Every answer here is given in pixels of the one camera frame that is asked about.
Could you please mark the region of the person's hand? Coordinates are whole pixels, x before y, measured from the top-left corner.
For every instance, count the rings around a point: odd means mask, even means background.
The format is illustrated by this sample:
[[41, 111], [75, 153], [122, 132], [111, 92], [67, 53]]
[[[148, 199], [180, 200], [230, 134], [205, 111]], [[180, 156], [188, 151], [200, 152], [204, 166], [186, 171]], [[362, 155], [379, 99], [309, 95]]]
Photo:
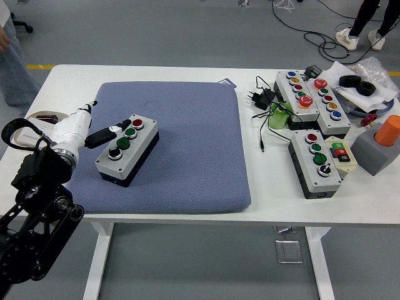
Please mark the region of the person's hand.
[[0, 52], [4, 53], [10, 44], [9, 37], [3, 27], [0, 27]]

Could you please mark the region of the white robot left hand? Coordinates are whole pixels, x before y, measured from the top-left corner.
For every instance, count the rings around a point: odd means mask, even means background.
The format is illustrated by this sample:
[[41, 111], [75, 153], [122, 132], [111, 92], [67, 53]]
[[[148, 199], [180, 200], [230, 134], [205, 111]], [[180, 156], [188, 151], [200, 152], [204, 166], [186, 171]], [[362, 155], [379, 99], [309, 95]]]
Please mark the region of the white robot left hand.
[[83, 147], [94, 149], [106, 144], [131, 125], [131, 120], [126, 119], [116, 125], [89, 134], [92, 122], [91, 110], [97, 103], [97, 101], [92, 101], [85, 104], [54, 126], [51, 134], [51, 139], [54, 142], [53, 150], [78, 156], [79, 150]]

